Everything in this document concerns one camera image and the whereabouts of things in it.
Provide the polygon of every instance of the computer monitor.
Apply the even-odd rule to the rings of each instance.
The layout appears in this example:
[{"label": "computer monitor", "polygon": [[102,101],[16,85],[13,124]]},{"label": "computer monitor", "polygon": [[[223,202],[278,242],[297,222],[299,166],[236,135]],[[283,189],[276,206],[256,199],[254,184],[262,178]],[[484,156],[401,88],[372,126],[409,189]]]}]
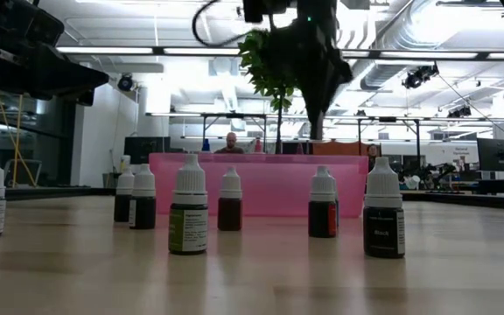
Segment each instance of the computer monitor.
[{"label": "computer monitor", "polygon": [[478,138],[479,169],[504,172],[504,140]]},{"label": "computer monitor", "polygon": [[123,154],[131,157],[133,165],[149,163],[149,154],[169,152],[171,138],[169,136],[126,136]]}]

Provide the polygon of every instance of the table surface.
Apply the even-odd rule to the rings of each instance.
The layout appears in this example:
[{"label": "table surface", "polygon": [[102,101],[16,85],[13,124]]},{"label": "table surface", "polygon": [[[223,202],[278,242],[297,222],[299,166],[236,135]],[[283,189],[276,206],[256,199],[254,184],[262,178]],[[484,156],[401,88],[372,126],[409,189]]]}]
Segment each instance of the table surface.
[{"label": "table surface", "polygon": [[114,225],[113,199],[12,202],[0,314],[504,314],[504,210],[407,202],[403,260],[368,258],[362,221],[310,239],[306,219],[245,218],[206,255]]}]

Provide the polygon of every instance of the pink translucent box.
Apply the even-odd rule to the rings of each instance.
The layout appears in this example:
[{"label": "pink translucent box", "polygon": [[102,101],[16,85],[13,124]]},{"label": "pink translucent box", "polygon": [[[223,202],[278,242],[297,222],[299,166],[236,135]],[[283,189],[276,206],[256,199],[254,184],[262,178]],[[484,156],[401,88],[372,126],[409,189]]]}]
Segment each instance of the pink translucent box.
[{"label": "pink translucent box", "polygon": [[[177,170],[185,154],[150,154],[150,169],[157,185],[157,212],[168,214]],[[308,215],[311,178],[318,165],[327,165],[336,178],[341,217],[361,215],[367,157],[199,154],[199,165],[206,172],[209,213],[217,214],[221,177],[229,166],[235,166],[241,177],[243,213],[245,216],[300,217]]]}]

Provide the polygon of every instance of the ceiling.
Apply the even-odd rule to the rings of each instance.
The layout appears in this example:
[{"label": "ceiling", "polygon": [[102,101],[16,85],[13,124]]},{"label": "ceiling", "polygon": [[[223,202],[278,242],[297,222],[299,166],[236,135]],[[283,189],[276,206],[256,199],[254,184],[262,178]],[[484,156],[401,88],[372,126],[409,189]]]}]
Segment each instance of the ceiling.
[{"label": "ceiling", "polygon": [[[436,2],[437,0],[415,0]],[[66,34],[60,46],[199,46],[191,32],[191,21],[203,0],[41,0],[40,7],[49,11],[66,25]],[[338,46],[340,48],[369,48],[379,30],[407,3],[407,0],[388,0],[389,5],[373,5],[370,11],[349,10],[338,3]],[[224,0],[217,3],[200,20],[199,34],[208,41],[218,42],[235,34],[250,30],[237,14],[241,0]],[[481,8],[443,8],[429,11],[413,18],[413,32],[420,38],[442,38],[436,49],[504,51],[504,10]],[[287,25],[296,16],[294,9],[276,16],[277,25]],[[395,25],[408,23],[402,18]],[[266,24],[254,27],[267,28]],[[79,58],[93,67],[102,67],[111,73],[161,71],[164,67],[171,89],[171,103],[185,111],[199,111],[204,105],[219,103],[226,97],[223,88],[227,80],[211,76],[212,58],[205,57],[96,57]],[[365,109],[369,115],[385,116],[405,114],[414,116],[446,116],[449,104],[459,100],[459,95],[470,97],[472,102],[488,111],[493,106],[493,96],[504,88],[504,62],[439,62],[440,78],[415,90],[406,90],[401,82],[406,66],[391,77],[378,90],[361,91],[359,82],[352,82],[336,95],[331,109],[342,115],[352,115]],[[231,77],[228,85],[242,104],[244,112],[264,111],[263,98],[254,94],[248,78]],[[297,91],[294,102],[300,104]],[[301,106],[293,110],[301,113]]]}]

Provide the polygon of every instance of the person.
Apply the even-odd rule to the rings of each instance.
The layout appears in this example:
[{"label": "person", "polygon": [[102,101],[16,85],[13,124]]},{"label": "person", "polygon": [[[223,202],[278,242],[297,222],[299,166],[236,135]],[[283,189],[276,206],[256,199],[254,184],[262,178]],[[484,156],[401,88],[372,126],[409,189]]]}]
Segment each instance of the person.
[{"label": "person", "polygon": [[234,132],[229,132],[227,133],[227,146],[217,150],[215,153],[244,154],[244,150],[236,146],[236,134]]},{"label": "person", "polygon": [[378,157],[378,147],[376,144],[371,144],[367,147],[368,155],[368,171],[371,172],[375,168],[376,158]]}]

